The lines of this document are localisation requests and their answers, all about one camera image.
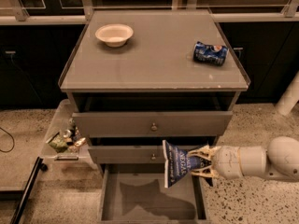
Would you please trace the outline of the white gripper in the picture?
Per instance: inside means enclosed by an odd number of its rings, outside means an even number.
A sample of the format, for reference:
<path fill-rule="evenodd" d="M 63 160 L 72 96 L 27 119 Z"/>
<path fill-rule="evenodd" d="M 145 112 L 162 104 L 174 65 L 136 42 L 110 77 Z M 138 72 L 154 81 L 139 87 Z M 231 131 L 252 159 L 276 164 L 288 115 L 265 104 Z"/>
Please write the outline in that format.
<path fill-rule="evenodd" d="M 204 178 L 218 178 L 219 175 L 226 179 L 236 179 L 243 176 L 239 162 L 239 147 L 211 147 L 205 145 L 188 152 L 189 157 L 199 157 L 205 160 L 212 159 L 210 166 L 191 170 L 192 175 Z"/>

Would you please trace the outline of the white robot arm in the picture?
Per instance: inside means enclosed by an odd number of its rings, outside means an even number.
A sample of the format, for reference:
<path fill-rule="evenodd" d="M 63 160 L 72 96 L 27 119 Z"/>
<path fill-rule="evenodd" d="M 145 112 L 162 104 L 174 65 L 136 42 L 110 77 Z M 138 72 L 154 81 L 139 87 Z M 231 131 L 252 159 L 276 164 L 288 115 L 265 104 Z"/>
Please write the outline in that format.
<path fill-rule="evenodd" d="M 188 153 L 209 161 L 206 167 L 191 170 L 201 177 L 237 179 L 257 176 L 265 180 L 299 181 L 299 142 L 287 136 L 274 138 L 264 147 L 204 146 Z"/>

